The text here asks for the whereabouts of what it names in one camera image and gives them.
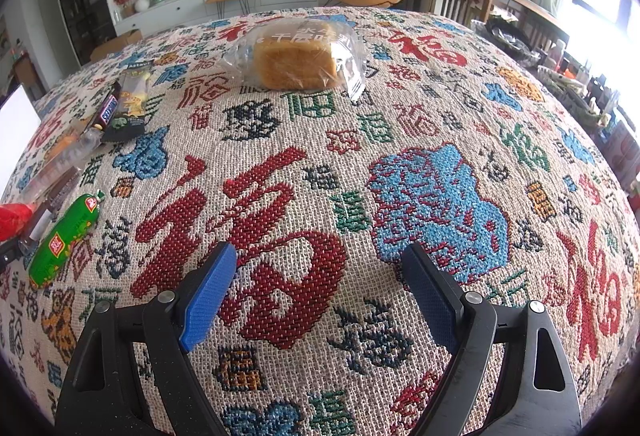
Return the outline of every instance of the metal screw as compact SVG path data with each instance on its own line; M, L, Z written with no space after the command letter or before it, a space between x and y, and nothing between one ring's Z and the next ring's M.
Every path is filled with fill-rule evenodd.
M531 301L529 303L529 308L531 308L536 313L542 313L545 310L545 305L540 301Z
M477 291L468 291L465 293L465 299L467 302L471 302L471 304L480 304L482 302L482 295Z
M175 293L171 290L164 290L158 294L158 302L162 304L169 304L172 300L175 299Z
M96 310L98 313L104 313L110 307L111 307L111 303L109 301L100 301L98 302L98 304L95 305L94 310Z

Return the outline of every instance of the white vase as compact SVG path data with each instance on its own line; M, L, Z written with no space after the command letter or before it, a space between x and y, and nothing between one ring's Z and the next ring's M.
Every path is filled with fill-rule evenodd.
M134 8L136 9L136 12L144 12L145 10L149 9L150 5L151 5L150 0L137 0L134 5Z

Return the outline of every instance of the bread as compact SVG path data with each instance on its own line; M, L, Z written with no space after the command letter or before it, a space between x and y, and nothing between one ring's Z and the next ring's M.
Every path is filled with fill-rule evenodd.
M253 68L269 90L322 90L342 83L332 55L337 33L322 21L304 20L269 26L253 51Z

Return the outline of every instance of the patterned tablecloth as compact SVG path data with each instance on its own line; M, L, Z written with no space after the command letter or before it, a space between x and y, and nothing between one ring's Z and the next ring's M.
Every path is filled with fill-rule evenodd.
M254 24L291 15L347 22L366 42L357 105L340 91L237 86L216 70ZM149 59L146 133L98 149L68 198L106 192L96 231L47 289L30 289L28 260L1 276L2 354L49 418L96 302L146 302L223 239L238 272L191 361L232 435L408 432L449 359L402 286L399 255L415 240L494 304L543 300L580 405L602 397L636 336L638 228L593 143L506 55L442 18L378 9L174 29L38 102L42 125L4 200L72 117L92 114L128 63ZM169 431L144 346L136 355ZM500 356L468 428L482 423Z

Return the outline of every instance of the red packaging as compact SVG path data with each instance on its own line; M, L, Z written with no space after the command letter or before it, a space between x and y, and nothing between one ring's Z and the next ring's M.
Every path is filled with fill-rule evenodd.
M0 205L0 242L20 234L32 214L33 208L22 203Z

